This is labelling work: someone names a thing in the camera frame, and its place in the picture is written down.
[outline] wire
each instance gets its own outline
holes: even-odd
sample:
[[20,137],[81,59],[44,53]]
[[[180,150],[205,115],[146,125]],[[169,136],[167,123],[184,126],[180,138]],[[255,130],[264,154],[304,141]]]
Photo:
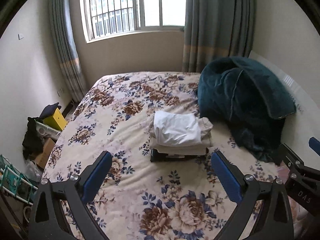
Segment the wire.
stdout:
[[24,216],[24,219],[29,223],[29,219],[28,219],[27,216],[26,216],[26,210],[27,210],[28,208],[31,209],[30,206],[25,206],[25,207],[24,207],[24,209],[23,209],[23,216]]
[[20,227],[22,233],[23,233],[23,238],[24,239],[28,239],[28,230],[22,225],[22,223],[20,222],[20,220],[17,218],[16,214],[14,213],[13,209],[11,208],[10,204],[8,203],[7,199],[5,198],[5,196],[3,195],[2,190],[0,190],[0,196],[4,202],[4,204],[7,206],[9,212],[11,213],[11,215],[13,216],[14,220],[17,222],[18,226]]
[[76,110],[76,106],[75,106],[75,102],[73,101],[73,99],[71,100],[71,102],[72,102],[72,105],[73,105],[73,111],[72,111],[72,114],[75,112],[75,110]]

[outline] yellow box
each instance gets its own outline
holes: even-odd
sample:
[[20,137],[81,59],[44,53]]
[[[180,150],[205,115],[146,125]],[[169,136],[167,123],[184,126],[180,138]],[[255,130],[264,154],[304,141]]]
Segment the yellow box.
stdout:
[[43,123],[59,131],[62,131],[67,125],[67,121],[63,118],[58,108],[53,115],[45,118]]

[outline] window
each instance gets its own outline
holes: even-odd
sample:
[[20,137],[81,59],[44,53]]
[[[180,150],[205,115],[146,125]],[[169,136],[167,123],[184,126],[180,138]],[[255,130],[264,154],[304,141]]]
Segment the window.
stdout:
[[89,39],[113,34],[179,30],[185,24],[186,0],[84,0]]

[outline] black cloth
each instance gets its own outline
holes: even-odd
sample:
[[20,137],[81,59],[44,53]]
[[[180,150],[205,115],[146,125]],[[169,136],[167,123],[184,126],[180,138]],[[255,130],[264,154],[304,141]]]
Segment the black cloth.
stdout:
[[24,147],[23,157],[25,160],[28,159],[29,155],[32,153],[41,153],[43,151],[43,141],[38,137],[36,121],[42,123],[42,120],[38,117],[28,117],[28,129],[22,142]]
[[185,155],[183,158],[168,158],[167,153],[160,153],[156,149],[151,149],[151,162],[176,162],[176,161],[187,161],[197,158],[197,155]]
[[41,115],[39,116],[40,119],[45,119],[51,115],[54,114],[54,112],[56,111],[56,109],[61,109],[61,106],[59,106],[59,103],[55,103],[53,105],[47,105],[43,110]]

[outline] plastic bag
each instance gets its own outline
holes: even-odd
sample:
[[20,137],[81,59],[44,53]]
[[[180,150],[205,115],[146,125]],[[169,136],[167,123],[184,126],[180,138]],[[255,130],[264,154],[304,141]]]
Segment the plastic bag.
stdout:
[[182,147],[201,144],[201,130],[194,114],[156,111],[153,126],[159,145]]
[[42,171],[40,171],[37,165],[34,164],[32,161],[26,160],[25,175],[28,177],[28,179],[39,182],[42,177]]

